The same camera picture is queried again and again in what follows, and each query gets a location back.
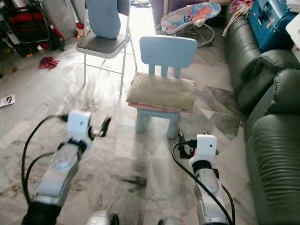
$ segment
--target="blue box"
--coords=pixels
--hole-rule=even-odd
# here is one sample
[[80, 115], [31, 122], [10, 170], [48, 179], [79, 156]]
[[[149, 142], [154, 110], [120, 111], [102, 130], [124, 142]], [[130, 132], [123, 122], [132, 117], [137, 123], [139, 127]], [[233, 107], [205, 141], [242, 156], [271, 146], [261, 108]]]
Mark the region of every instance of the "blue box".
[[296, 15], [288, 11], [286, 0], [256, 0], [248, 19], [259, 49], [291, 50], [293, 41], [285, 27]]

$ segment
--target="stroller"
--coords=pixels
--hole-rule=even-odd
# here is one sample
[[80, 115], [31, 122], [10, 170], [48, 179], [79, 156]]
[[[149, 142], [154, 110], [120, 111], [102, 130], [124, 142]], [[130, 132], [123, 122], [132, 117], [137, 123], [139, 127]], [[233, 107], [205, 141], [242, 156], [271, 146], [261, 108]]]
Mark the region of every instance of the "stroller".
[[37, 52], [38, 46], [64, 51], [64, 37], [50, 24], [41, 2], [31, 0], [30, 3], [25, 7], [4, 6], [0, 10], [7, 26], [20, 41], [20, 44], [13, 46], [15, 50], [22, 57]]
[[[215, 38], [214, 30], [205, 21], [217, 16], [221, 6], [217, 3], [204, 2], [178, 9], [161, 19], [161, 28], [169, 35], [188, 36], [198, 42], [198, 47], [211, 45]], [[210, 32], [210, 39], [206, 40], [199, 30], [205, 27]]]

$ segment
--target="baby bouncer seat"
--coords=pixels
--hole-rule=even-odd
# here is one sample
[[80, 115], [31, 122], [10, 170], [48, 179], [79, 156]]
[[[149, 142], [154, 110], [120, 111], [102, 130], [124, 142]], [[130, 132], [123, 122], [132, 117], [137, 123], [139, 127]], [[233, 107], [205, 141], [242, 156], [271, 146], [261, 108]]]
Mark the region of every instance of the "baby bouncer seat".
[[[203, 2], [191, 6], [180, 8], [161, 19], [161, 28], [169, 35], [188, 36], [197, 35], [198, 47], [210, 45], [215, 38], [214, 30], [205, 22], [217, 16], [221, 12], [221, 6], [218, 3]], [[207, 40], [199, 30], [200, 27], [205, 27], [210, 31], [210, 38]]]

